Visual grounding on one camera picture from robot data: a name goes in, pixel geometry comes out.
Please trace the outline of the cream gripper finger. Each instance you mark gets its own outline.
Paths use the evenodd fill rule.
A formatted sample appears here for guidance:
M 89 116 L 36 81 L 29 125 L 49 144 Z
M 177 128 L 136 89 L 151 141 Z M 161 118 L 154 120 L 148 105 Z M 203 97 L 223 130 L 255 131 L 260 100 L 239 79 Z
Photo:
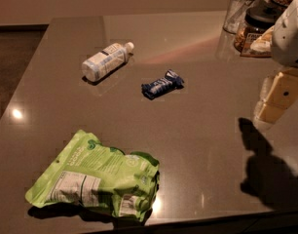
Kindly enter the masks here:
M 254 114 L 255 124 L 275 124 L 284 112 L 298 99 L 298 69 L 284 69 L 273 76 L 273 86 L 266 101 L 274 110 Z
M 260 91 L 259 100 L 256 103 L 256 106 L 254 109 L 255 115 L 260 115 L 263 111 L 272 112 L 274 110 L 274 108 L 271 105 L 269 105 L 266 101 L 266 98 L 273 86 L 273 82 L 274 82 L 273 76 L 268 76 L 264 79 L 261 87 L 261 91 Z

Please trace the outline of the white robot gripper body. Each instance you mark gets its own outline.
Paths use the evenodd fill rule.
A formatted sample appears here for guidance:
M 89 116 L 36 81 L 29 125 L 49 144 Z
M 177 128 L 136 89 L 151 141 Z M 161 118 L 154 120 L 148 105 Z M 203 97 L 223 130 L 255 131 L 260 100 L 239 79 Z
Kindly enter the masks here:
M 276 21 L 271 49 L 275 62 L 298 68 L 298 0 L 293 0 Z

